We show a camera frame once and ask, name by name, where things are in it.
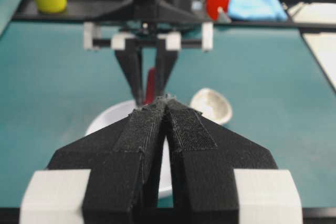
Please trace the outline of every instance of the white ceramic bowl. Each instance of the white ceramic bowl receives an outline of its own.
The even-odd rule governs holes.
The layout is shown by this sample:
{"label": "white ceramic bowl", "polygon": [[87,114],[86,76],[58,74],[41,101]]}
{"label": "white ceramic bowl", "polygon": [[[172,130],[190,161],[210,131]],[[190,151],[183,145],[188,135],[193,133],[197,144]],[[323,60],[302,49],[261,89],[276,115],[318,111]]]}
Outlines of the white ceramic bowl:
{"label": "white ceramic bowl", "polygon": [[[101,128],[104,128],[112,123],[115,123],[135,109],[135,102],[133,100],[118,103],[98,115],[90,124],[86,131],[86,135],[89,135]],[[159,184],[159,198],[164,198],[172,194],[172,179],[170,174],[170,161],[169,161],[169,149],[168,142],[165,140],[163,145],[162,165]]]}
{"label": "white ceramic bowl", "polygon": [[227,123],[232,118],[232,107],[228,100],[212,89],[199,90],[193,96],[190,107],[201,111],[202,116],[218,124]]}

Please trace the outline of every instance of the white plastic block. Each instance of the white plastic block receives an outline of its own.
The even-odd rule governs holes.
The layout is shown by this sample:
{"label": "white plastic block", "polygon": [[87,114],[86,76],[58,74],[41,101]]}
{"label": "white plastic block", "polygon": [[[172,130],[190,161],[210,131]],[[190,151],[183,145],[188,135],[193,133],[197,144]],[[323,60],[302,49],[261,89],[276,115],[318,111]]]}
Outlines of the white plastic block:
{"label": "white plastic block", "polygon": [[19,223],[83,224],[81,206],[90,171],[36,171],[21,203]]}
{"label": "white plastic block", "polygon": [[83,47],[84,49],[99,49],[93,46],[93,39],[101,38],[100,26],[93,22],[84,22]]}
{"label": "white plastic block", "polygon": [[214,47],[214,24],[206,22],[202,24],[202,50],[210,51]]}
{"label": "white plastic block", "polygon": [[239,224],[302,224],[299,193],[288,170],[234,169]]}
{"label": "white plastic block", "polygon": [[180,51],[182,48],[181,33],[178,31],[172,31],[168,34],[159,34],[159,39],[165,39],[167,51]]}
{"label": "white plastic block", "polygon": [[126,39],[133,39],[135,38],[134,34],[120,32],[115,34],[111,40],[111,48],[113,50],[125,50],[126,47]]}

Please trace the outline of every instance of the red cup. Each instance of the red cup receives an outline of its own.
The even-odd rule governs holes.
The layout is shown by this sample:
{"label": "red cup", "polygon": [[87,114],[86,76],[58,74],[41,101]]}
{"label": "red cup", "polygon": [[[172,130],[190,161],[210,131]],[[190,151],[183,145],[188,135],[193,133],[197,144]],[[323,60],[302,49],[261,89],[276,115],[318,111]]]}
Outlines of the red cup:
{"label": "red cup", "polygon": [[223,8],[224,12],[227,12],[227,8],[230,0],[206,0],[206,11],[208,15],[213,19],[218,19],[218,8]]}

